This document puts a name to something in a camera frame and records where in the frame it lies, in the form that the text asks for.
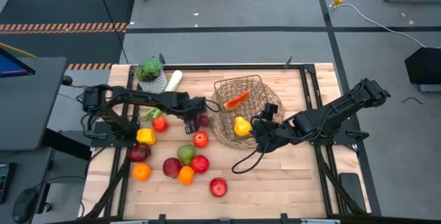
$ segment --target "grey floor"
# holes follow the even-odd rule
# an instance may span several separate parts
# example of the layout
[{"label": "grey floor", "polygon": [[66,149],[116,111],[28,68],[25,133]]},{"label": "grey floor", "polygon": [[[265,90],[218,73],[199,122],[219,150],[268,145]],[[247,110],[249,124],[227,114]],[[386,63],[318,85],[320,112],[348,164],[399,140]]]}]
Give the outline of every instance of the grey floor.
[{"label": "grey floor", "polygon": [[[441,26],[438,5],[390,4],[382,0],[344,0],[386,26]],[[352,9],[331,11],[334,26],[370,27]],[[323,27],[318,0],[135,0],[130,28],[193,28],[231,26]],[[441,46],[438,32],[409,33],[429,47]],[[441,96],[421,95],[409,83],[404,60],[419,47],[391,33],[337,33],[349,85],[375,79],[392,98],[381,108],[358,114],[366,141],[373,180],[384,216],[441,219],[441,162],[438,128]],[[130,63],[163,53],[168,63],[332,62],[324,32],[217,32],[126,34],[124,49]],[[70,71],[77,83],[105,83],[108,71]],[[80,92],[61,88],[75,97]],[[420,99],[424,105],[409,101]],[[81,107],[59,96],[49,126],[80,130]],[[69,171],[82,173],[83,163],[58,155]],[[56,198],[63,192],[66,198]],[[36,216],[34,223],[71,220],[76,216],[82,184],[55,185],[49,202],[54,211]]]}]

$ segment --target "wooden tabletop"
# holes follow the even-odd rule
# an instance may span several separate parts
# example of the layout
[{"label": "wooden tabletop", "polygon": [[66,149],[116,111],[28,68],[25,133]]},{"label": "wooden tabletop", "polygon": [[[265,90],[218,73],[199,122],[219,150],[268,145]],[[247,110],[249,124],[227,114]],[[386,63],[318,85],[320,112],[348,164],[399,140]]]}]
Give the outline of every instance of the wooden tabletop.
[{"label": "wooden tabletop", "polygon": [[[326,104],[340,96],[336,73],[332,63],[316,63],[315,66],[322,101]],[[125,86],[128,72],[128,65],[113,65],[109,85]],[[170,78],[172,73],[166,71],[167,77]],[[285,118],[306,110],[298,70],[184,70],[183,79],[176,91],[189,92],[191,97],[211,97],[215,81],[252,74],[260,75],[263,83],[280,97]],[[121,111],[121,106],[116,106],[116,110]],[[140,113],[147,110],[148,108],[141,107]],[[162,164],[165,159],[176,157],[180,146],[192,143],[192,135],[185,134],[183,122],[175,116],[166,118],[170,127],[165,133],[157,134],[157,142],[152,146],[152,156],[146,160],[152,168],[150,178],[145,182],[137,181],[131,176],[129,178],[125,220],[157,219],[159,214],[166,214],[167,219],[280,218],[280,213],[288,213],[289,218],[326,217],[316,157],[309,143],[286,145],[264,155],[263,160],[251,172],[233,174],[233,164],[250,151],[235,150],[222,145],[209,133],[209,146],[197,149],[197,153],[204,154],[209,159],[210,169],[205,174],[196,175],[191,185],[181,185],[176,179],[168,178],[162,173]],[[149,128],[151,125],[141,122],[141,127]],[[339,173],[353,172],[359,175],[367,210],[370,211],[356,153],[347,147],[335,145],[334,154]],[[92,209],[109,183],[113,156],[114,148],[106,148],[90,164],[83,193],[85,213]],[[255,154],[237,170],[249,167],[256,162],[257,157]],[[226,179],[228,184],[228,193],[223,198],[214,198],[208,190],[209,182],[218,176]],[[328,186],[333,210],[337,213],[334,189],[331,183]],[[119,192],[118,187],[114,195],[112,214],[116,214]]]}]

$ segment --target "red apple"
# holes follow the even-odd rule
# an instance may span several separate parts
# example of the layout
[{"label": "red apple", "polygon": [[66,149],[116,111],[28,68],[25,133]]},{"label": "red apple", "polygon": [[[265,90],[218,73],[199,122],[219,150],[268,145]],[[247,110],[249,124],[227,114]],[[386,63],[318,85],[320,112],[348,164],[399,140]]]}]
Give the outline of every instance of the red apple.
[{"label": "red apple", "polygon": [[177,158],[168,158],[163,164],[163,173],[171,178],[176,178],[182,169],[181,161]]},{"label": "red apple", "polygon": [[203,155],[196,155],[192,162],[190,163],[190,167],[193,168],[193,170],[198,173],[202,174],[205,173],[209,168],[209,161],[205,156]]},{"label": "red apple", "polygon": [[215,178],[209,183],[209,192],[215,197],[226,195],[227,190],[227,181],[223,178]]}]

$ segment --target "bell pepper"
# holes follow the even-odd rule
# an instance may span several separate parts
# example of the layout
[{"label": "bell pepper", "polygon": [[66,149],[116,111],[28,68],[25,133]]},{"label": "bell pepper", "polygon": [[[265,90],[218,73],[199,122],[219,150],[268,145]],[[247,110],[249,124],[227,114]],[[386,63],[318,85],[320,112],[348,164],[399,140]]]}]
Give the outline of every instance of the bell pepper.
[{"label": "bell pepper", "polygon": [[141,128],[136,133],[136,140],[140,144],[153,145],[156,142],[156,134],[150,128]]}]

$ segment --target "red tomato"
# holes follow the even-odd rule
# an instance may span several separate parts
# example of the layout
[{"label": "red tomato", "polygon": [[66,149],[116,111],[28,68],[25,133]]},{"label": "red tomato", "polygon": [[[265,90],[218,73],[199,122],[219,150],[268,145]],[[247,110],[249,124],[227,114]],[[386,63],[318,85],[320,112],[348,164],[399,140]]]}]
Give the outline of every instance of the red tomato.
[{"label": "red tomato", "polygon": [[160,116],[153,120],[152,126],[155,131],[164,132],[168,129],[168,121]]},{"label": "red tomato", "polygon": [[199,131],[193,136],[193,144],[195,147],[206,147],[208,145],[208,134],[204,131]]}]

